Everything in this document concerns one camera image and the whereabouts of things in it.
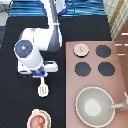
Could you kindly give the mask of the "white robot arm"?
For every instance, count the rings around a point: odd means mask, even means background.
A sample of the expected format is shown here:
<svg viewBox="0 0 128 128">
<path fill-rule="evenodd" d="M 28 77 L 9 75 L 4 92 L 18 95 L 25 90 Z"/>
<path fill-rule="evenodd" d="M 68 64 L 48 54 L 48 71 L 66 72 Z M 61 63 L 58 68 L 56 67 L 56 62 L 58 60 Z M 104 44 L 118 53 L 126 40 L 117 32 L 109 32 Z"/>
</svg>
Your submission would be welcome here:
<svg viewBox="0 0 128 128">
<path fill-rule="evenodd" d="M 14 46 L 18 72 L 32 77 L 45 77 L 57 72 L 55 61 L 44 61 L 41 51 L 56 52 L 62 46 L 62 34 L 57 14 L 66 8 L 65 0 L 40 0 L 47 12 L 47 28 L 26 28 Z"/>
</svg>

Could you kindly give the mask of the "white gripper body blue ring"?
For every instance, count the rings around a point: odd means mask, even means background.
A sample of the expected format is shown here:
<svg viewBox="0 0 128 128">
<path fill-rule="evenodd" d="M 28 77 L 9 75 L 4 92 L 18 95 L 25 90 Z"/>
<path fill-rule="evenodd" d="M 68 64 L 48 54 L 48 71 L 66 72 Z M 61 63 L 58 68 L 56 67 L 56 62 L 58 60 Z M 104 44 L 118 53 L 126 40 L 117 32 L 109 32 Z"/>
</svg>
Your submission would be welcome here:
<svg viewBox="0 0 128 128">
<path fill-rule="evenodd" d="M 44 61 L 40 67 L 30 69 L 18 61 L 17 70 L 22 77 L 47 77 L 49 73 L 58 72 L 58 64 L 55 61 Z"/>
</svg>

